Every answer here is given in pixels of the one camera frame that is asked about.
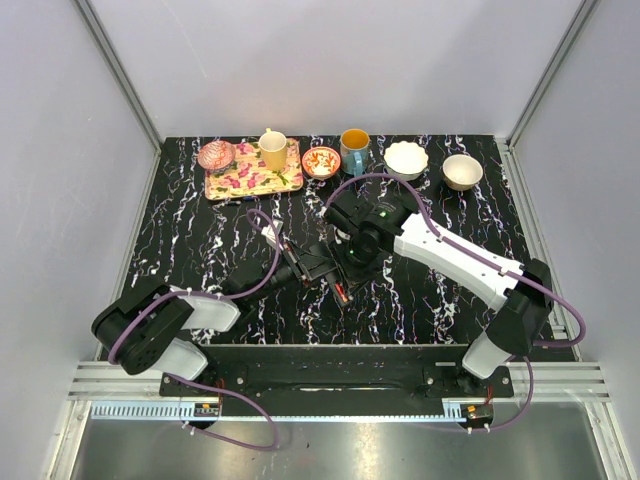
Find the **black remote control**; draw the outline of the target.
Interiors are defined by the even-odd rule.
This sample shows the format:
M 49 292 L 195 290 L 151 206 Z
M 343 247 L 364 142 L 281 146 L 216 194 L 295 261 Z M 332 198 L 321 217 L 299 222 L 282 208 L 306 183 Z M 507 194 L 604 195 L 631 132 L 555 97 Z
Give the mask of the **black remote control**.
M 337 304 L 340 307 L 345 307 L 351 303 L 352 297 L 340 281 L 329 280 L 328 284 Z

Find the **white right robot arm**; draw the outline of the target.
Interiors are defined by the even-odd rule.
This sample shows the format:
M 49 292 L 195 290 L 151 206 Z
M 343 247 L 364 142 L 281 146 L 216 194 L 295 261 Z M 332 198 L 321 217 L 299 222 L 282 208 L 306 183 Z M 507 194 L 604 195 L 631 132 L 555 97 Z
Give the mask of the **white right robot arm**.
M 446 230 L 435 233 L 408 194 L 374 204 L 344 191 L 328 205 L 325 219 L 348 238 L 336 254 L 350 279 L 373 269 L 385 253 L 396 254 L 453 280 L 495 312 L 454 373 L 456 387 L 465 395 L 480 394 L 511 357 L 527 356 L 553 309 L 550 295 L 529 284 L 552 288 L 545 263 L 534 259 L 521 264 Z

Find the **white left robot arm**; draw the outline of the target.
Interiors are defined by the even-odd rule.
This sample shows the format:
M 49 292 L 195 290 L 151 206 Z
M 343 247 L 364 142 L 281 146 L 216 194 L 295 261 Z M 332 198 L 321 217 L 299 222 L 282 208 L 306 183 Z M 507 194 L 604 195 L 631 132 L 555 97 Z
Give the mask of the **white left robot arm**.
M 260 299 L 290 284 L 307 287 L 318 280 L 327 282 L 341 306 L 349 302 L 328 246 L 304 250 L 285 242 L 275 268 L 244 263 L 223 282 L 220 295 L 189 294 L 157 276 L 145 277 L 96 317 L 91 332 L 109 352 L 109 361 L 126 373 L 172 372 L 193 394 L 205 395 L 215 387 L 217 373 L 199 347 L 179 339 L 179 333 L 226 333 Z

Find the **red orange battery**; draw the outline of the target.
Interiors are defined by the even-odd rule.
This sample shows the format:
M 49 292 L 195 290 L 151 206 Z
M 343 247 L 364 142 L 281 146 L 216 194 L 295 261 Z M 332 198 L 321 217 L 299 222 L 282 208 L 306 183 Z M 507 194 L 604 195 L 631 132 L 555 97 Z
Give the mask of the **red orange battery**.
M 348 302 L 349 299 L 346 296 L 343 287 L 339 283 L 335 284 L 335 289 L 336 289 L 337 293 L 339 294 L 339 297 L 341 298 L 342 302 L 344 302 L 344 303 Z

